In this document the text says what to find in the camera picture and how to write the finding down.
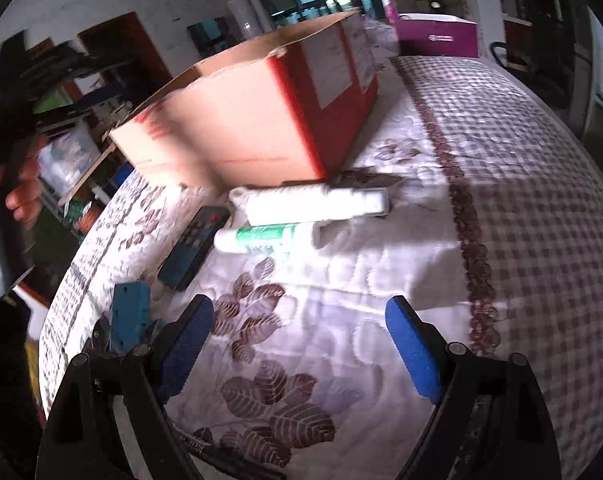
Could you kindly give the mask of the person's left hand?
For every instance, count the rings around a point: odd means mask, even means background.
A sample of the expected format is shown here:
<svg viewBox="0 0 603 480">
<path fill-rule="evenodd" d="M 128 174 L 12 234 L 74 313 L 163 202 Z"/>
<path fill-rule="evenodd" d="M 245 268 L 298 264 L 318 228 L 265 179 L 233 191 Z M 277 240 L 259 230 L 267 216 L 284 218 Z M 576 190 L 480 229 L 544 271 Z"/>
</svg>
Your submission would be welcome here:
<svg viewBox="0 0 603 480">
<path fill-rule="evenodd" d="M 43 208 L 39 182 L 39 152 L 45 144 L 46 136 L 38 136 L 32 142 L 29 155 L 21 165 L 17 184 L 5 200 L 7 209 L 25 228 L 34 226 Z"/>
</svg>

